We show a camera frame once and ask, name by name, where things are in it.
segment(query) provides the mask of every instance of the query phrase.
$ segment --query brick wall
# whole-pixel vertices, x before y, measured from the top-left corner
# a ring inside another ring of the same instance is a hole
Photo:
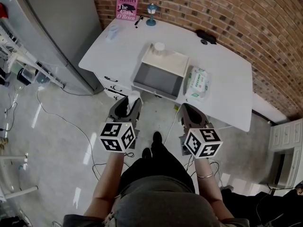
[[[139,15],[149,3],[160,7],[156,19],[215,35],[252,64],[254,92],[287,117],[303,117],[303,0],[139,0]],[[116,0],[95,4],[106,27]]]

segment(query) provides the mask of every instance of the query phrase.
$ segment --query book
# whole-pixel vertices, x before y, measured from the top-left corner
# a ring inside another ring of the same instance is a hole
[[[117,0],[116,18],[135,21],[138,0]]]

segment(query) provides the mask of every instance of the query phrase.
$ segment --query drawer handle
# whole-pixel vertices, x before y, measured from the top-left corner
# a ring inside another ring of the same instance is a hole
[[[106,80],[109,80],[109,81],[113,81],[113,82],[118,82],[118,80],[111,80],[110,78],[108,77],[104,77]]]
[[[122,90],[115,89],[115,86],[110,86],[110,88],[113,89],[113,90],[115,90],[115,91],[117,91],[117,92],[122,92]]]

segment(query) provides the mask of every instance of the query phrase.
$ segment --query black marker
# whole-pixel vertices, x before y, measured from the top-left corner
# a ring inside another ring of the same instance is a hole
[[[143,17],[141,17],[140,20],[138,21],[136,28],[138,28],[138,25],[142,20],[143,20]]]
[[[140,19],[141,19],[141,16],[138,18],[138,20],[135,22],[134,25],[137,25],[139,23]]]

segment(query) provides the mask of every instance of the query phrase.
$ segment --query lamp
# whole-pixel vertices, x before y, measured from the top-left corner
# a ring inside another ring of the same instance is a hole
[[[151,15],[151,18],[146,21],[148,26],[156,25],[156,20],[153,19],[153,15],[156,13],[158,6],[155,4],[147,5],[147,12]]]

